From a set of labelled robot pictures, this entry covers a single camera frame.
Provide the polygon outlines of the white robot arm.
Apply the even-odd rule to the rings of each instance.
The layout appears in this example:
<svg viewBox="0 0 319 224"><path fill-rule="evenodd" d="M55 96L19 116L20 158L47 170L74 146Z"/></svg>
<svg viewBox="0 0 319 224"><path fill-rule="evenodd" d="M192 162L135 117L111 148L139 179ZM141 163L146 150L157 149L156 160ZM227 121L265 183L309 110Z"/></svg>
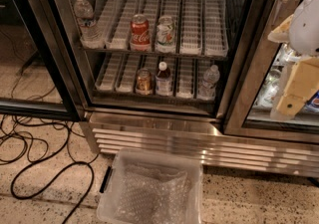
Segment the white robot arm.
<svg viewBox="0 0 319 224"><path fill-rule="evenodd" d="M290 120L319 91L319 0L303 0L294 13L268 35L287 43L302 57L283 69L270 117Z"/></svg>

